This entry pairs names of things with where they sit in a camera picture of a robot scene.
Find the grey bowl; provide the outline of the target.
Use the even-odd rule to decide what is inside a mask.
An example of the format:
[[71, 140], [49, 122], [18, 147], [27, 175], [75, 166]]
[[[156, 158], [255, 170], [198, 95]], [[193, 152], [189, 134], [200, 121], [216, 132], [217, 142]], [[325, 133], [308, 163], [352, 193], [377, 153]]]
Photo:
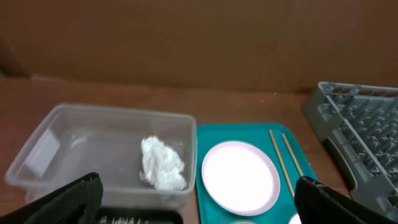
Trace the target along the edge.
[[231, 222], [229, 224], [256, 224], [256, 223], [252, 222], [250, 220], [236, 220], [236, 221], [233, 221], [233, 222]]

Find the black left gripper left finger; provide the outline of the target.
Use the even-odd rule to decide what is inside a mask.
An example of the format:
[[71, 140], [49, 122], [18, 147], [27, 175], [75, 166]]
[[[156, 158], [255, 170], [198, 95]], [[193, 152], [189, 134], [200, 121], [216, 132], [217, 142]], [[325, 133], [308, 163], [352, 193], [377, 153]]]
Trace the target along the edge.
[[1, 224], [91, 223], [101, 207], [103, 184], [96, 172], [1, 217]]

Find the wooden chopstick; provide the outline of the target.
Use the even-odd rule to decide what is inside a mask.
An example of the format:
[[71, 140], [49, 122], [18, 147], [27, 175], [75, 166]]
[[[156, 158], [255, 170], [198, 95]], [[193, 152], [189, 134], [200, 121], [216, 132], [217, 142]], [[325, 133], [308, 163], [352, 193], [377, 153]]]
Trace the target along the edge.
[[272, 141], [272, 143], [273, 143], [275, 152], [276, 152], [276, 154], [277, 154], [277, 157], [278, 157], [280, 166], [281, 166], [281, 168], [282, 168], [282, 172], [283, 172], [283, 174], [284, 174], [285, 181], [286, 181], [287, 186], [288, 186], [288, 188], [289, 188], [290, 194], [291, 194], [291, 196], [292, 196], [292, 198], [293, 198], [293, 200], [294, 200], [295, 191], [294, 191], [294, 189], [293, 189], [293, 187], [292, 187], [292, 183], [291, 183], [291, 181], [290, 181], [289, 174], [288, 174], [288, 172], [287, 172], [287, 169], [285, 168], [285, 164], [284, 164], [284, 161], [283, 161], [282, 156], [281, 156], [281, 154], [280, 154], [279, 147], [278, 147], [278, 145], [277, 145], [277, 142], [276, 142], [276, 140], [275, 140], [274, 134], [273, 134], [273, 132], [272, 132], [271, 129], [269, 130], [269, 135], [270, 135], [271, 141]]
[[290, 143], [288, 142], [287, 137], [286, 137], [286, 135], [285, 135], [284, 133], [282, 133], [282, 137], [283, 137], [283, 139], [284, 139], [285, 145], [286, 145], [286, 147], [287, 147], [287, 149], [288, 149], [288, 151], [289, 151], [289, 154], [290, 154], [290, 156], [291, 156], [291, 158], [292, 158], [292, 160], [293, 160], [293, 162], [294, 162], [294, 164], [295, 164], [295, 167], [296, 167], [296, 169], [297, 169], [297, 171], [298, 171], [300, 177], [303, 177], [302, 169], [301, 169], [301, 167], [300, 167], [300, 165], [299, 165], [299, 163], [298, 163], [298, 161], [297, 161], [297, 159], [296, 159], [296, 156], [295, 156], [295, 154], [293, 153], [293, 150], [292, 150], [292, 148], [291, 148], [291, 146], [290, 146]]

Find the white tissue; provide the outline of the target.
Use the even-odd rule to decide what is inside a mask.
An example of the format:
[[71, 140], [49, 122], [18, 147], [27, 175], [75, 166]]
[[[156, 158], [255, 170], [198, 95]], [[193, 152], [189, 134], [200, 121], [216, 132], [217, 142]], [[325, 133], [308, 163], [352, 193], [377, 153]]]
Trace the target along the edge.
[[187, 182], [182, 175], [185, 163], [179, 154], [157, 136], [141, 141], [142, 170], [139, 177], [157, 190], [183, 190]]

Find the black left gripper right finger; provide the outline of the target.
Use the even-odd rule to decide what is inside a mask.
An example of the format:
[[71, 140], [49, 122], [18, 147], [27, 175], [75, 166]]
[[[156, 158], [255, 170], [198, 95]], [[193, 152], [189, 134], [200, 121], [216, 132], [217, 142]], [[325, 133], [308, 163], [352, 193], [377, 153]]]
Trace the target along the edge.
[[308, 176], [296, 182], [294, 203], [302, 224], [395, 224]]

